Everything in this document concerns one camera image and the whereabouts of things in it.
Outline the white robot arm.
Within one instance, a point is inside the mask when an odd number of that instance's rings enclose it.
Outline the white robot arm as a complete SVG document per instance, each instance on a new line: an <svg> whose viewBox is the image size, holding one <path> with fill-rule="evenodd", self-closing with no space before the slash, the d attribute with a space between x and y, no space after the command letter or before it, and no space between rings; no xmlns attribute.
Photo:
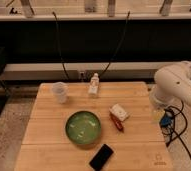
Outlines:
<svg viewBox="0 0 191 171"><path fill-rule="evenodd" d="M164 108L178 98L191 107L191 62L181 61L164 66L154 74L155 85L150 101L155 108Z"/></svg>

